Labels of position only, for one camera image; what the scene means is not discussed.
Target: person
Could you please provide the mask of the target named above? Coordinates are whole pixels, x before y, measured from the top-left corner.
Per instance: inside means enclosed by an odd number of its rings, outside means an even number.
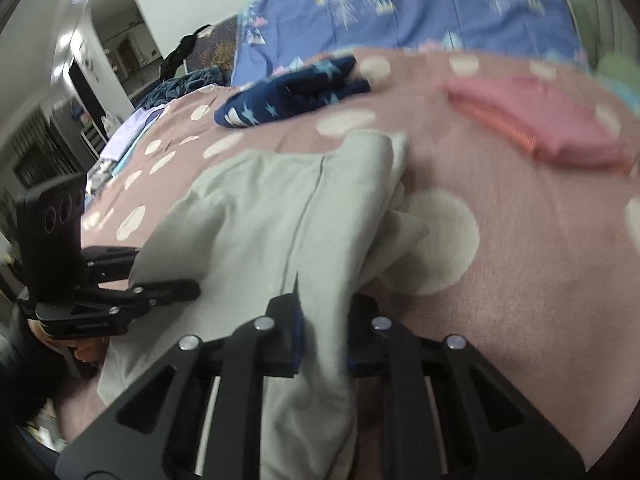
[[[31,450],[51,469],[57,453],[38,443],[25,430],[47,399],[55,397],[66,376],[64,346],[75,347],[74,355],[84,362],[101,361],[107,338],[54,341],[39,322],[26,319],[16,308],[9,339],[0,342],[0,404],[20,429]]]

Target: dark blue towel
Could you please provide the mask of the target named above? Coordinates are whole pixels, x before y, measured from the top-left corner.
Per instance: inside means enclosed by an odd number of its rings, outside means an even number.
[[[151,110],[151,108],[168,104],[178,97],[190,94],[198,88],[213,84],[223,85],[222,72],[217,66],[197,70],[182,77],[174,77],[173,79],[169,79],[169,81],[160,83],[154,90],[149,92],[138,105],[138,109],[144,108],[145,110]]]
[[[267,78],[224,103],[214,120],[227,128],[245,128],[281,121],[371,92],[364,79],[347,82],[356,65],[353,56],[325,59],[296,72]]]

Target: lavender cloth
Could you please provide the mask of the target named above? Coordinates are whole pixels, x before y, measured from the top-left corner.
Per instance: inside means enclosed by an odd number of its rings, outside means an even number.
[[[138,138],[140,132],[146,125],[146,120],[156,111],[164,108],[164,105],[151,108],[149,110],[136,110],[133,114],[122,123],[113,134],[107,145],[100,153],[100,158],[107,160],[119,161],[127,152],[129,146]]]

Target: navy star-patterned clothing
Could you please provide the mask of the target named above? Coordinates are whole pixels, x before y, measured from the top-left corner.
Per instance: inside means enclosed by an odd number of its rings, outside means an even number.
[[[270,77],[230,97],[214,114],[227,128],[281,121],[371,91],[369,82],[346,79],[356,65],[353,56],[325,59],[285,75]]]

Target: pink polka dot bedsheet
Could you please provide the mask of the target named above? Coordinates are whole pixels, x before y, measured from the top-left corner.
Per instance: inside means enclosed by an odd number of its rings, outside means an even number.
[[[595,79],[566,66],[490,54],[354,54],[385,83],[291,120],[217,126],[213,112],[233,88],[171,102],[87,210],[84,245],[142,246],[199,174],[242,150],[323,152],[353,130],[405,132],[413,146],[402,207],[431,233],[367,290],[420,336],[465,335],[592,465],[640,398],[640,180],[535,162],[459,115],[438,83],[533,74],[635,148],[640,123]],[[103,409],[95,381],[74,384],[58,403],[65,436],[75,438]],[[377,461],[362,457],[376,456],[379,442],[379,414],[367,413],[356,477],[378,478]]]

